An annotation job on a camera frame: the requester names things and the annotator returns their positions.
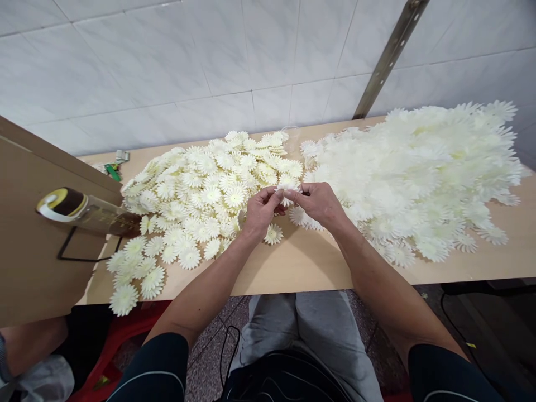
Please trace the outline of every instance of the black sleeve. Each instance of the black sleeve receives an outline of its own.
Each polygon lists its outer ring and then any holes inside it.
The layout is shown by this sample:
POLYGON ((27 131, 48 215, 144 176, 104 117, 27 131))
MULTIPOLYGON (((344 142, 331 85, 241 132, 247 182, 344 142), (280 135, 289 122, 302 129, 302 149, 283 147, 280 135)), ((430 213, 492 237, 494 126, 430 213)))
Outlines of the black sleeve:
POLYGON ((183 402, 186 392, 188 343, 182 335, 165 333, 136 353, 110 402, 183 402))
POLYGON ((477 367, 450 350, 415 345, 408 366, 415 402, 504 402, 477 367))

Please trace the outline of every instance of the white tile wall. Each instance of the white tile wall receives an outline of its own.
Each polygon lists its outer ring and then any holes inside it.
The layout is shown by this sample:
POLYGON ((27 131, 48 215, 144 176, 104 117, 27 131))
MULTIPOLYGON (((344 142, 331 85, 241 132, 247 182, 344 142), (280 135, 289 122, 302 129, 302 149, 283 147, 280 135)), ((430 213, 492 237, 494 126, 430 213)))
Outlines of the white tile wall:
MULTIPOLYGON (((3 0, 0 114, 76 155, 349 119, 404 3, 3 0)), ((535 9, 430 2, 373 112, 536 104, 535 9)))

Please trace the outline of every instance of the tabletop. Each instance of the tabletop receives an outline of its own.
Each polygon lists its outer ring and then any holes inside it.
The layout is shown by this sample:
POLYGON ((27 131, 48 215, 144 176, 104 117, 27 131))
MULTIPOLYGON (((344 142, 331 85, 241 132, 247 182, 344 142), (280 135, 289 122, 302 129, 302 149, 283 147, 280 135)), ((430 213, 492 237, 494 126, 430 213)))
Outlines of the tabletop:
MULTIPOLYGON (((338 133, 347 127, 373 126, 383 117, 329 123, 303 127, 291 135, 287 143, 290 159, 300 159, 299 144, 305 140, 318 140, 328 133, 338 133)), ((264 133, 254 134, 256 140, 264 133)), ((208 141, 166 145, 131 151, 131 159, 121 166, 123 181, 139 173, 154 157, 175 146, 204 146, 208 141)), ((80 158, 89 164, 109 163, 115 153, 90 155, 80 158)), ((521 198, 517 207, 506 207, 490 202, 492 221, 505 230, 509 242, 505 246, 493 246, 477 237, 476 253, 453 250, 443 263, 417 259, 415 265, 395 269, 412 285, 446 283, 455 281, 493 280, 536 276, 536 175, 524 178, 521 186, 511 188, 521 198)), ((288 217, 276 217, 274 222, 283 229, 284 238, 278 245, 260 244, 248 259, 238 276, 232 295, 287 293, 297 291, 348 289, 352 287, 350 272, 337 244, 329 234, 306 231, 294 226, 288 217)), ((104 247, 102 257, 110 256, 118 238, 111 236, 104 247)), ((176 262, 163 266, 167 278, 162 293, 156 300, 174 299, 210 262, 203 262, 192 271, 183 270, 176 262)), ((85 296, 78 304, 108 303, 113 293, 112 274, 106 270, 106 262, 95 267, 85 296)))

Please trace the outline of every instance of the metal bracket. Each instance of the metal bracket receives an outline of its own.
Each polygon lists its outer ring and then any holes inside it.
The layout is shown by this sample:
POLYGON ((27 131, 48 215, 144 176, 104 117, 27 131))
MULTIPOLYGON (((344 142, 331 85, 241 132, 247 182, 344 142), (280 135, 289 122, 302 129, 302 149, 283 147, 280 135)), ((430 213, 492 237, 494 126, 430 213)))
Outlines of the metal bracket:
POLYGON ((429 0, 408 0, 406 2, 391 37, 387 45, 385 45, 384 52, 381 54, 378 64, 376 64, 376 69, 368 81, 367 88, 359 101, 353 120, 365 118, 369 113, 428 2, 429 0))

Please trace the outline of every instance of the gray pants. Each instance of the gray pants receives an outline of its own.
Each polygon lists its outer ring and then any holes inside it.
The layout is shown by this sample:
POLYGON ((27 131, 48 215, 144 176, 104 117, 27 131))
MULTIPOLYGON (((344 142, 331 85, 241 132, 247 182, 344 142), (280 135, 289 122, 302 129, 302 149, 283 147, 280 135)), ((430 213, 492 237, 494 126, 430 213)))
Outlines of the gray pants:
POLYGON ((300 348, 326 367, 354 401, 382 402, 348 296, 341 291, 257 295, 231 371, 266 353, 300 348))

